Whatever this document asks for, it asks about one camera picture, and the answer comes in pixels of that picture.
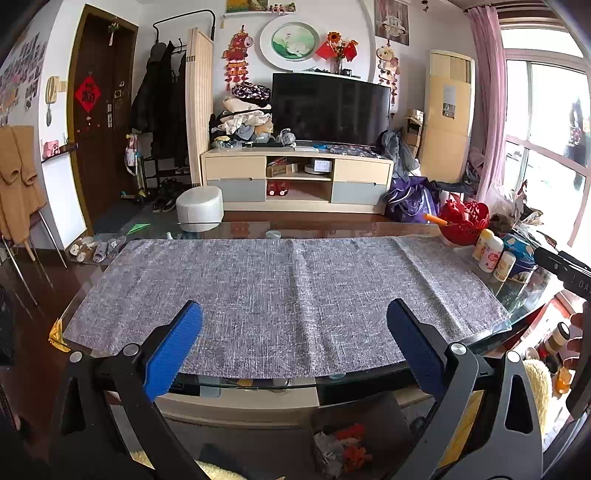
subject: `brown wooden door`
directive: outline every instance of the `brown wooden door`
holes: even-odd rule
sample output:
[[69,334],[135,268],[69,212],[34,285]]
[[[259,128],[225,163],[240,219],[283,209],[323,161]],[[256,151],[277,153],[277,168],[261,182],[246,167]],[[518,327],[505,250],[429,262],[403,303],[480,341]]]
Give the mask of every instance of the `brown wooden door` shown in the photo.
[[91,222],[114,207],[121,190],[137,189],[124,164],[135,35],[121,27],[110,46],[109,25],[108,20],[87,16],[74,81],[76,160]]

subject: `round ottoman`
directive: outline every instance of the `round ottoman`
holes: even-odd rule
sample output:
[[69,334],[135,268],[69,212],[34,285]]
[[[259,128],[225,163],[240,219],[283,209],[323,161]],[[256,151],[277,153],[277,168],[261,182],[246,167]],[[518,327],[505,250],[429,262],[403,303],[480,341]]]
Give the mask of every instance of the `round ottoman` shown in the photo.
[[195,187],[177,199],[178,221],[185,232],[206,232],[223,219],[222,191],[213,186]]

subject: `television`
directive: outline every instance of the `television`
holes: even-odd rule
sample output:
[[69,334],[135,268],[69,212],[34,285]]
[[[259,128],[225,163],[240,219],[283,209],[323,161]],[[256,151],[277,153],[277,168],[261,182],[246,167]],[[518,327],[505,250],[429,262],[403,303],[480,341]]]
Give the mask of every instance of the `television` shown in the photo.
[[388,128],[390,89],[338,75],[274,73],[274,132],[297,140],[376,145]]

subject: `finger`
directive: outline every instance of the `finger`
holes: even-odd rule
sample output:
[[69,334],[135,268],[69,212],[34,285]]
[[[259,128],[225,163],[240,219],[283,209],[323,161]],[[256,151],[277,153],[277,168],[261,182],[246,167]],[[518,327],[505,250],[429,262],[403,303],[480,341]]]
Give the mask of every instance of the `finger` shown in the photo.
[[564,362],[563,365],[568,369],[568,370],[576,370],[577,367],[579,366],[579,359],[578,358],[567,358]]
[[566,348],[572,352],[581,353],[581,346],[583,345],[582,338],[573,338],[566,344]]
[[583,329],[583,320],[584,320],[584,315],[582,313],[575,313],[570,318],[570,324],[574,325],[575,327],[579,327],[582,330]]

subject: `red basket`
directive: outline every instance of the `red basket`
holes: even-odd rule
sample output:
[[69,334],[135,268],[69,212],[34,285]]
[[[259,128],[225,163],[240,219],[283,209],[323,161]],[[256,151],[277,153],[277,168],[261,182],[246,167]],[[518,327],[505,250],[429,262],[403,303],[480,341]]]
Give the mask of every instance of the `red basket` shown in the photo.
[[441,208],[439,217],[450,222],[449,225],[439,227],[441,234],[451,243],[463,247],[475,245],[489,223],[489,211],[484,203],[464,204],[454,194]]

